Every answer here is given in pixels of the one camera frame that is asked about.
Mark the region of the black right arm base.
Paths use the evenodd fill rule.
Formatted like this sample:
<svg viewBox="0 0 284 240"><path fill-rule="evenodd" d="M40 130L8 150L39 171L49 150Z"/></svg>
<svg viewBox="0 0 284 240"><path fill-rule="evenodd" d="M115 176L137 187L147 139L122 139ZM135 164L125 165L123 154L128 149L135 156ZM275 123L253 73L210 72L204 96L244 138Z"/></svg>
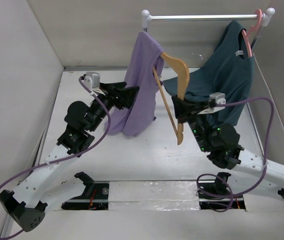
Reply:
<svg viewBox="0 0 284 240"><path fill-rule="evenodd" d="M227 210L246 210L242 195L232 195L228 185L231 174L218 172L217 174L203 173L196 179L199 205L201 210L213 210L218 213Z"/></svg>

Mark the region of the white and silver clothes rack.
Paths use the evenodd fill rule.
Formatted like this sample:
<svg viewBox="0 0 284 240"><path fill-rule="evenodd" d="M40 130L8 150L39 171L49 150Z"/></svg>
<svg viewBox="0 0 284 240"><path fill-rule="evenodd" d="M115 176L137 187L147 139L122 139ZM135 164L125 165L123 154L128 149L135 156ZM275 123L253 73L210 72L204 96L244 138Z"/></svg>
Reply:
<svg viewBox="0 0 284 240"><path fill-rule="evenodd" d="M252 43L251 50L257 47L264 29L269 25L276 10L269 7L265 12L257 9L254 14L207 14L207 15L151 15L148 10L141 12L141 28L148 31L150 22L155 21L255 21L256 25L249 28L250 33L256 33Z"/></svg>

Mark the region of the purple t shirt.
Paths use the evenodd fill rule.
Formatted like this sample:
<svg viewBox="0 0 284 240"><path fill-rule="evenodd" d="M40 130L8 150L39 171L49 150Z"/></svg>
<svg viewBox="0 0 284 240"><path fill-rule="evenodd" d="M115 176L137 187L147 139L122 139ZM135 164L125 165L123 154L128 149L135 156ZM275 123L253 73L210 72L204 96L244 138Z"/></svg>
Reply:
<svg viewBox="0 0 284 240"><path fill-rule="evenodd" d="M161 45L147 32L138 33L124 81L127 87L138 86L139 91L131 109L114 109L110 115L109 135L122 133L126 137L136 137L156 119L156 94L159 86L153 70L161 76L164 67L161 58L163 52Z"/></svg>

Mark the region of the wooden clothes hanger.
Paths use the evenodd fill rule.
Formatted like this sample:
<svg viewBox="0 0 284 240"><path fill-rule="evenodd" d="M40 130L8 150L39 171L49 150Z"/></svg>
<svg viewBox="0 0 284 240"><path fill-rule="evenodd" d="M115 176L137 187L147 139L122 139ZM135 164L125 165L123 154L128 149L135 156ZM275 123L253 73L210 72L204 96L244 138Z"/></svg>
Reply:
<svg viewBox="0 0 284 240"><path fill-rule="evenodd" d="M175 73L177 73L177 95L176 96L181 100L186 100L184 98L184 96L185 96L187 84L189 83L189 80L190 80L189 68L184 63L184 61L182 61L178 58L171 57L168 54L166 54L165 52L162 52L160 54L160 58L163 59L164 62L166 62L175 71ZM154 74L156 83L158 85L163 103L165 105L168 117L170 119L174 133L176 135L177 144L180 145L183 142L183 139L184 139L184 135L183 135L184 123L178 123L178 121L177 121L177 124L175 124L174 118L173 118L171 111L170 111L170 108L168 106L168 102L167 102L166 97L164 95L164 92L163 92L157 71L156 71L155 68L153 68L152 70L153 70L153 74ZM194 132L196 132L197 129L199 128L197 123L189 123L189 125Z"/></svg>

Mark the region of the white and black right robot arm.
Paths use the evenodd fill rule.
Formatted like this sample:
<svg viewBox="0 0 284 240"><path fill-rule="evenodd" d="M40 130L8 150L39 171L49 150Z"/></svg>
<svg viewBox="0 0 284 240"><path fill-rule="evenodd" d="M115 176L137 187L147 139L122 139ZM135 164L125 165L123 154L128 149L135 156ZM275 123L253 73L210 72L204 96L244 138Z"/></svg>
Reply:
<svg viewBox="0 0 284 240"><path fill-rule="evenodd" d="M239 144L235 128L224 123L213 127L208 114L228 106L224 94L214 93L203 102L172 97L175 117L180 124L188 123L202 152L222 171L214 182L197 183L197 194L203 199L233 201L246 193L284 201L284 165L258 156Z"/></svg>

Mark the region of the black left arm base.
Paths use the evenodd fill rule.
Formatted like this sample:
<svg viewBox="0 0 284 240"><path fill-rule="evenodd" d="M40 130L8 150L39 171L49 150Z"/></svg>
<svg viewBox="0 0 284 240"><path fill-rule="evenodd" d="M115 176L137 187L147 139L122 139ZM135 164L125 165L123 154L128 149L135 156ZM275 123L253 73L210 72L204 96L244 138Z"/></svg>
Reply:
<svg viewBox="0 0 284 240"><path fill-rule="evenodd" d="M84 172L78 172L74 177L81 180L85 188L81 195L65 201L61 205L63 210L104 211L109 209L109 181L95 181Z"/></svg>

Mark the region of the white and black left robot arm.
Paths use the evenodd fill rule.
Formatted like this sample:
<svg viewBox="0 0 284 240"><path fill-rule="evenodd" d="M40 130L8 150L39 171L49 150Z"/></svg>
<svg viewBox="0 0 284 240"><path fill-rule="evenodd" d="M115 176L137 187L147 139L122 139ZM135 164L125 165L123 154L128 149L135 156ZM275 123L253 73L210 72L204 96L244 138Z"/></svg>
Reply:
<svg viewBox="0 0 284 240"><path fill-rule="evenodd" d="M110 118L110 110L130 109L140 88L128 87L125 82L101 83L99 93L90 88L93 96L90 105L82 101L71 103L64 118L65 131L57 139L51 153L43 164L32 169L31 174L13 190L0 193L0 203L10 217L30 232L40 225L47 212L57 205L80 195L89 198L94 191L94 180L86 173L75 174L73 179L50 189L54 180L82 154L91 149L95 141L91 135L104 118Z"/></svg>

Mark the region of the dark teal t shirt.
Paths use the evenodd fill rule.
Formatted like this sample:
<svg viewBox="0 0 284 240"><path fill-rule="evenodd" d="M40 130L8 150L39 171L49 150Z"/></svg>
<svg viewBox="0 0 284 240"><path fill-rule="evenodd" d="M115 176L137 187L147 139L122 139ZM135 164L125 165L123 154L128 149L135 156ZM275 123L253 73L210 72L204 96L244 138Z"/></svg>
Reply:
<svg viewBox="0 0 284 240"><path fill-rule="evenodd" d="M244 29L236 20L226 26L213 54L201 68L190 73L186 100L203 102L213 93L224 94L228 104L248 98L254 58L248 56L242 35Z"/></svg>

